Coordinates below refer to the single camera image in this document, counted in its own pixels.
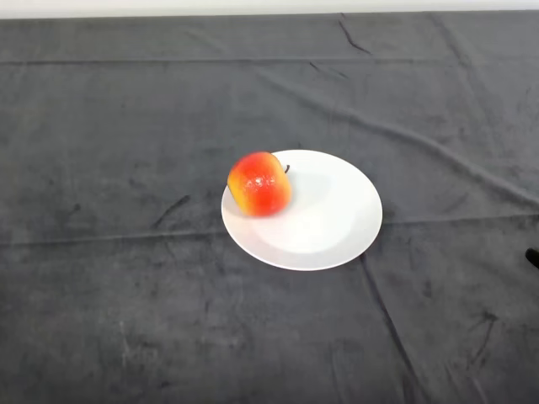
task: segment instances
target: red apple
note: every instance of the red apple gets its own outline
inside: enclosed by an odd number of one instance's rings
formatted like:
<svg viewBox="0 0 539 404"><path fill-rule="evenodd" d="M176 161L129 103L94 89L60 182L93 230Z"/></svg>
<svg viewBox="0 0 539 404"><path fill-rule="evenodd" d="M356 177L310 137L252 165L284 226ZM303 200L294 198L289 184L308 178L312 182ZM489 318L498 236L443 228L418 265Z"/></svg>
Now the red apple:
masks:
<svg viewBox="0 0 539 404"><path fill-rule="evenodd" d="M240 159L228 174L227 182L232 197L246 215L273 215L283 210L292 196L280 161L266 151Z"/></svg>

